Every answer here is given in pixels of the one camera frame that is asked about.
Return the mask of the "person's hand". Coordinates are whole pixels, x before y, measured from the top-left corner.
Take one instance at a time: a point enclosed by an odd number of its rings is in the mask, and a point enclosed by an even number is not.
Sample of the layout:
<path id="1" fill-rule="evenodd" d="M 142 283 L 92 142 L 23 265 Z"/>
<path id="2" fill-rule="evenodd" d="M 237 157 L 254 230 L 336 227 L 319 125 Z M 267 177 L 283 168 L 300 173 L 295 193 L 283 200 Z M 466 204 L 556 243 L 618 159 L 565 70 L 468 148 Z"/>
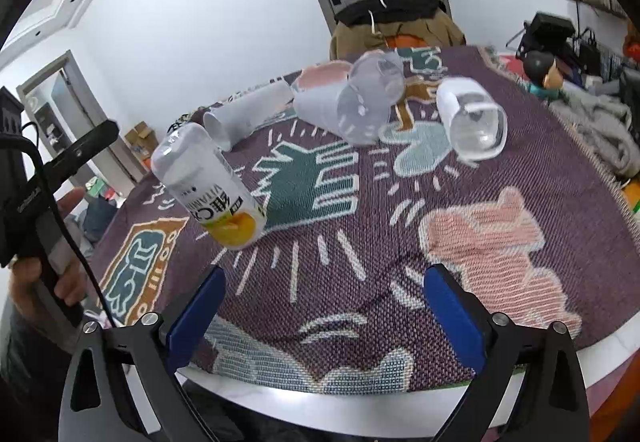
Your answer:
<path id="1" fill-rule="evenodd" d="M 16 218 L 12 234 L 17 262 L 11 269 L 10 297 L 21 315 L 46 329 L 55 323 L 77 327 L 86 277 L 50 210 Z"/>

